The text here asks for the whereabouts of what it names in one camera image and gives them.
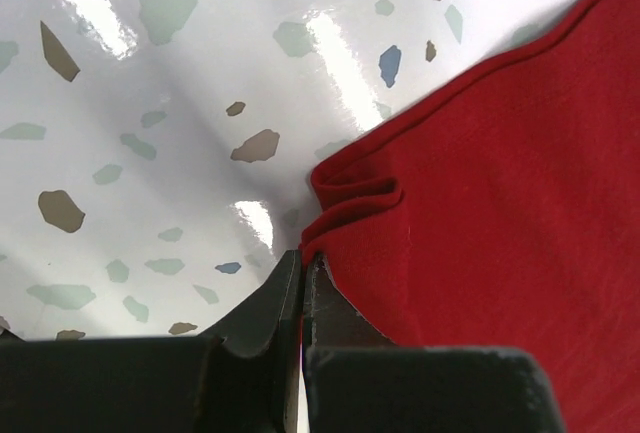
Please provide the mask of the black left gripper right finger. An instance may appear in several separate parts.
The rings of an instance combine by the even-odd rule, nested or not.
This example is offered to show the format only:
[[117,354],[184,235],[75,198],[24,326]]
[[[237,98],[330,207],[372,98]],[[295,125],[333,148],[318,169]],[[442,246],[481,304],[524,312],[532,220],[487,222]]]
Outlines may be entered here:
[[313,432],[563,432],[551,384],[504,347],[400,347],[335,288],[306,273],[303,373]]

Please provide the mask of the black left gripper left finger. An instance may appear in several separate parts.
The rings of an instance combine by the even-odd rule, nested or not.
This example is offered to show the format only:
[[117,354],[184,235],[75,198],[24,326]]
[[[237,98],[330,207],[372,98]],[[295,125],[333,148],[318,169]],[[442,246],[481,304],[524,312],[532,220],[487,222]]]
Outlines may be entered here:
[[301,256],[195,336],[1,344],[5,432],[293,432]]

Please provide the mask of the red t shirt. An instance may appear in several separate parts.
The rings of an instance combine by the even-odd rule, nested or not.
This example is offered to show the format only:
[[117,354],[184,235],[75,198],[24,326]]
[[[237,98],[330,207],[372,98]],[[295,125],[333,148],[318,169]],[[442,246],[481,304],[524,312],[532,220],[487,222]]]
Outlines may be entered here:
[[324,160],[305,262],[403,346],[531,353],[572,432],[639,428],[639,0],[579,0]]

